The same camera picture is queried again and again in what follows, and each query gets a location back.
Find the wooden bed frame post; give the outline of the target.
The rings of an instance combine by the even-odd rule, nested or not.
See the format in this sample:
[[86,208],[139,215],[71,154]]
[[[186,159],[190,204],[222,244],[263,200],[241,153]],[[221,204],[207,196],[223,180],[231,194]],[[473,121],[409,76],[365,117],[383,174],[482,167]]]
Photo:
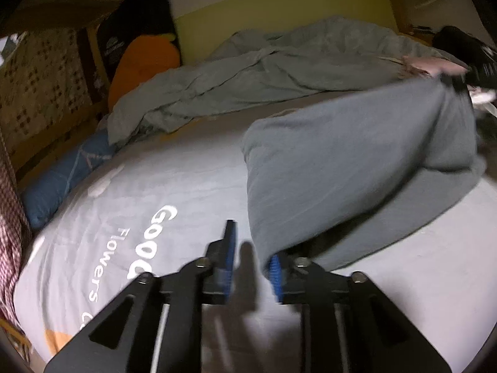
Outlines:
[[393,17],[400,33],[410,35],[413,33],[413,26],[408,17],[408,10],[405,0],[389,0]]

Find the yellow white striped headboard cushion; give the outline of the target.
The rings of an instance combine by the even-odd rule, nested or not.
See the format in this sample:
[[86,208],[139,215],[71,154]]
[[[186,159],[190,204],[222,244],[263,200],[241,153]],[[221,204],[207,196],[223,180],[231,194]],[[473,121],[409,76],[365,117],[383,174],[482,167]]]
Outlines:
[[187,64],[208,57],[239,30],[291,30],[333,15],[395,30],[389,0],[170,0]]

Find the blue pillow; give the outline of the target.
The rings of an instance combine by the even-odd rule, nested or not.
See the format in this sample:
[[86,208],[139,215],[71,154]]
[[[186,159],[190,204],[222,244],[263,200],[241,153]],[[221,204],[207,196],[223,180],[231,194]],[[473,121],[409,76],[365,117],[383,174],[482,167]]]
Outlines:
[[69,193],[96,168],[113,158],[116,148],[102,129],[50,166],[29,184],[20,199],[33,231],[42,229]]

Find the woven rattan bedside panel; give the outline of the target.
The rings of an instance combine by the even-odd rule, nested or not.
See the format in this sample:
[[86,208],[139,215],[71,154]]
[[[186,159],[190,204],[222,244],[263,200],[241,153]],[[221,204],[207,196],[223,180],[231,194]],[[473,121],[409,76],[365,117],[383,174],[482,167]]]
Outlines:
[[92,105],[77,32],[26,32],[1,65],[1,133],[9,155],[75,110]]

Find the grey monster print sweatshirt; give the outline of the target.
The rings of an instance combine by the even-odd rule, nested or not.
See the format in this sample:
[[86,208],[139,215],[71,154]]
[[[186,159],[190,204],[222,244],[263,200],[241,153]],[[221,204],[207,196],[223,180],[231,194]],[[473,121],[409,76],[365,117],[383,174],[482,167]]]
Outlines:
[[486,167],[469,92],[448,76],[257,120],[242,152],[262,270],[279,252],[350,265],[434,221]]

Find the red checkered curtain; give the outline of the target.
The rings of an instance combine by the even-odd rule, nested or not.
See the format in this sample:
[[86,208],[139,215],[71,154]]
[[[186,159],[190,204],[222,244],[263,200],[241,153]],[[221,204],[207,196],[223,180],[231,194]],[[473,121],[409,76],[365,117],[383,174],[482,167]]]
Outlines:
[[1,315],[13,326],[20,323],[13,303],[21,264],[23,241],[29,236],[29,226],[12,178],[6,156],[1,153]]

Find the folded white garment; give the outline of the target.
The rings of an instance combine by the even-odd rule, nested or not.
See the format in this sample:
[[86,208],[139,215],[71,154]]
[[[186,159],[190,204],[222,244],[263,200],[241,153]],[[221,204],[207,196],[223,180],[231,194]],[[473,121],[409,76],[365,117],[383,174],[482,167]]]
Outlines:
[[492,104],[496,100],[496,91],[494,89],[469,87],[468,91],[473,106]]

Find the light grey printed bedsheet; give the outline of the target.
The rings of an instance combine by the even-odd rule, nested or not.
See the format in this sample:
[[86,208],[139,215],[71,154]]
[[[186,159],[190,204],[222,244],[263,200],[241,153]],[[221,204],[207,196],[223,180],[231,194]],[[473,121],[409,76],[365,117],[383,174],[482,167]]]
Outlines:
[[[262,276],[240,142],[260,118],[332,98],[247,109],[129,146],[91,173],[40,231],[14,292],[34,368],[143,271],[170,274],[238,224],[234,288],[203,313],[206,372],[296,372],[300,314]],[[487,173],[426,227],[342,269],[364,272],[463,371],[496,324],[496,181]]]

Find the orange carrot plush pillow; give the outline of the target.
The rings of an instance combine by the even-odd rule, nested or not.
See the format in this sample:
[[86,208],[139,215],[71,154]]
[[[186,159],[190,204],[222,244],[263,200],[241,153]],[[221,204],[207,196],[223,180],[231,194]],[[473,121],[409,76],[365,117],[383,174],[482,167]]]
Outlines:
[[180,67],[180,49],[166,35],[140,35],[125,50],[110,83],[108,107],[157,74]]

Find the grey-green crumpled blanket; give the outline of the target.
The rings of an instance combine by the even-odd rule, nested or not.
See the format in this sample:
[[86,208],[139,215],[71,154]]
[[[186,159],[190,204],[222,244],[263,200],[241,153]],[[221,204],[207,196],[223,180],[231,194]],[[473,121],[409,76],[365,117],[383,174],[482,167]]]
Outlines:
[[195,118],[394,83],[404,57],[456,57],[389,28],[332,16],[293,30],[242,30],[203,62],[159,73],[120,98],[108,141],[171,133]]

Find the folded pink garment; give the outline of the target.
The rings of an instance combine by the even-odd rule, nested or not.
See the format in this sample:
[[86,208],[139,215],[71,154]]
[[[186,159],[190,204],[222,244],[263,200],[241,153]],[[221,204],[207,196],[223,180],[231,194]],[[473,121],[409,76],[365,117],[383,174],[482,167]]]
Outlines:
[[462,65],[440,57],[403,57],[400,78],[461,76],[468,72]]

